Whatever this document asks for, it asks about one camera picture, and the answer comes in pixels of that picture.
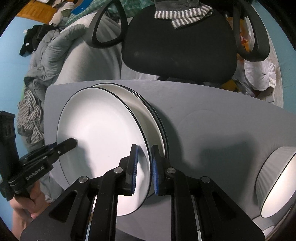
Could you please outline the person's left forearm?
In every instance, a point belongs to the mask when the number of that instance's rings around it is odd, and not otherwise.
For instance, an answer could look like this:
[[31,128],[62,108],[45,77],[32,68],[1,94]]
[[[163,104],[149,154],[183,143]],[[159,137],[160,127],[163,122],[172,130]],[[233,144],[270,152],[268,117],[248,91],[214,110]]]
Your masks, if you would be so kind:
[[25,209],[13,211],[13,226],[11,231],[13,235],[20,240],[23,230],[33,221],[31,215]]

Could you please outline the person's left hand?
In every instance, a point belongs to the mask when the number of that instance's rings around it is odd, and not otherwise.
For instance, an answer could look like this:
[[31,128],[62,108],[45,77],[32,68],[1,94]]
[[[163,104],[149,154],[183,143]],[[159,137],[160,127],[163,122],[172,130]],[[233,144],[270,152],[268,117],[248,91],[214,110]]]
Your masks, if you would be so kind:
[[41,191],[39,181],[34,183],[29,195],[29,198],[15,196],[9,201],[13,209],[13,218],[23,220],[35,219],[49,206],[44,193]]

